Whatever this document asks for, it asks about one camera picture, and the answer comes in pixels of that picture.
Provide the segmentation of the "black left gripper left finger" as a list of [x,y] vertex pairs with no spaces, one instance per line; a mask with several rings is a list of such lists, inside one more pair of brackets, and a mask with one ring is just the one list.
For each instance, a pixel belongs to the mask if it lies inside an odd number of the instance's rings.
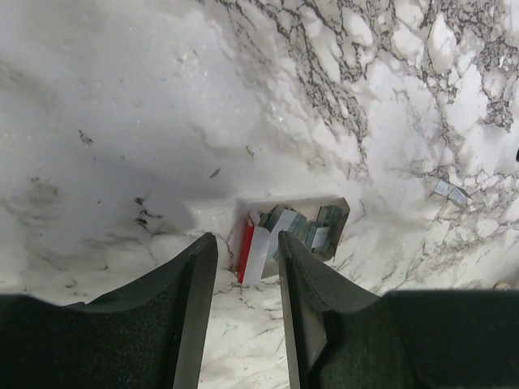
[[197,387],[217,263],[217,240],[206,233],[89,303],[2,295],[2,387]]

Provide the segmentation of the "staple box tray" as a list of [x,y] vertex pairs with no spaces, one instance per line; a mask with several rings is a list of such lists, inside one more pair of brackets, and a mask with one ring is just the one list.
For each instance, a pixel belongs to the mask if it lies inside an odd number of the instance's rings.
[[337,196],[242,200],[235,260],[238,282],[253,285],[278,274],[281,233],[299,240],[318,260],[333,259],[349,216],[349,204]]

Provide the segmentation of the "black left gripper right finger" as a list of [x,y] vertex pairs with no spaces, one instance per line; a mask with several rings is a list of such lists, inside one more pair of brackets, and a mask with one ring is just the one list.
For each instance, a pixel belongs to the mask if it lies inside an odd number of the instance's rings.
[[377,296],[288,233],[278,242],[292,388],[517,387],[517,291]]

